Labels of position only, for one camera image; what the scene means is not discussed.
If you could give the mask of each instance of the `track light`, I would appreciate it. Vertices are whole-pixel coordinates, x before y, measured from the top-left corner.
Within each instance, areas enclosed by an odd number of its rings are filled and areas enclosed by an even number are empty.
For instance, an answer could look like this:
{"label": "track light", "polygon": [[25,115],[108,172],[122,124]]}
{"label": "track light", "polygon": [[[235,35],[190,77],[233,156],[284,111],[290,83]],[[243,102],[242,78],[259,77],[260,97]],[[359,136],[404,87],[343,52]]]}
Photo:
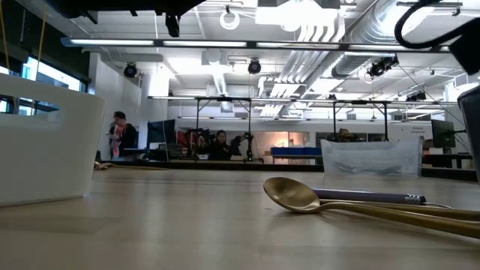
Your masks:
{"label": "track light", "polygon": [[127,67],[123,70],[123,74],[127,78],[137,78],[140,75],[140,70],[137,69],[137,63],[128,62]]}
{"label": "track light", "polygon": [[372,67],[367,71],[367,74],[370,75],[370,77],[380,77],[382,76],[385,72],[390,71],[392,67],[395,65],[398,65],[398,57],[384,57],[380,61],[373,62]]}
{"label": "track light", "polygon": [[262,65],[258,61],[258,59],[252,59],[250,64],[248,65],[248,73],[249,74],[258,74],[262,70]]}

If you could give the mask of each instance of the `clear plastic bag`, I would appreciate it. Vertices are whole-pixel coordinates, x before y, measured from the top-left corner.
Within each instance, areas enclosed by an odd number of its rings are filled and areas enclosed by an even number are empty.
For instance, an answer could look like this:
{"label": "clear plastic bag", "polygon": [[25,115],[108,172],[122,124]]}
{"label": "clear plastic bag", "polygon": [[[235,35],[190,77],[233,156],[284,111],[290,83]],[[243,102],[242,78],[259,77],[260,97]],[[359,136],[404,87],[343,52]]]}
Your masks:
{"label": "clear plastic bag", "polygon": [[329,142],[322,140],[327,176],[367,174],[416,178],[422,171],[420,137],[397,142]]}

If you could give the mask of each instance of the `desk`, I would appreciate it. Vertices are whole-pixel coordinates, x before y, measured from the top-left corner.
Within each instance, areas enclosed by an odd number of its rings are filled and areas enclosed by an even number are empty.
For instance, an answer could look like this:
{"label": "desk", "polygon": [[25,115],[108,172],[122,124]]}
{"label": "desk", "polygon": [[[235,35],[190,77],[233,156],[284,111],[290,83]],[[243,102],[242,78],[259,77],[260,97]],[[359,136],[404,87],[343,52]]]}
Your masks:
{"label": "desk", "polygon": [[424,194],[480,210],[480,187],[319,172],[109,169],[82,199],[0,208],[3,269],[478,270],[480,241],[341,211],[291,214],[262,184]]}
{"label": "desk", "polygon": [[468,154],[426,154],[422,158],[423,164],[442,164],[442,167],[452,168],[452,161],[457,161],[457,169],[462,168],[462,160],[472,160]]}
{"label": "desk", "polygon": [[273,154],[272,156],[272,161],[273,164],[275,164],[275,159],[281,158],[281,159],[316,159],[316,158],[321,158],[322,155],[309,155],[309,154]]}

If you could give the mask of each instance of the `spoon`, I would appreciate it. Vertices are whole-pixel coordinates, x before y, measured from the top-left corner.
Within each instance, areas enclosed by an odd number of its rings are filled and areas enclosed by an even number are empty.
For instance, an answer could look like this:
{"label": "spoon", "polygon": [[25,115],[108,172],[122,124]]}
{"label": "spoon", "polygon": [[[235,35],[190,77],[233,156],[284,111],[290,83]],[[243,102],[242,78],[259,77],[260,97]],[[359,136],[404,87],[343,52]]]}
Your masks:
{"label": "spoon", "polygon": [[480,225],[477,223],[352,202],[327,202],[322,205],[320,199],[311,188],[289,178],[267,179],[263,184],[263,190],[278,205],[294,212],[320,213],[325,210],[344,210],[388,221],[397,221],[417,227],[480,239]]}

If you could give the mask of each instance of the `computer monitor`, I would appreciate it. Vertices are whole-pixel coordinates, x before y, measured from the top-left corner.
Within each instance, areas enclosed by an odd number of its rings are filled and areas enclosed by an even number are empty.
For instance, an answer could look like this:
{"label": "computer monitor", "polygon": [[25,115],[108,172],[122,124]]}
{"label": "computer monitor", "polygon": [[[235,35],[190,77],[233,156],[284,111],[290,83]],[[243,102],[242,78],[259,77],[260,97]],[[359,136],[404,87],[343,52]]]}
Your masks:
{"label": "computer monitor", "polygon": [[175,143],[175,120],[148,123],[147,146],[150,143]]}
{"label": "computer monitor", "polygon": [[434,148],[455,148],[455,129],[452,122],[432,120]]}

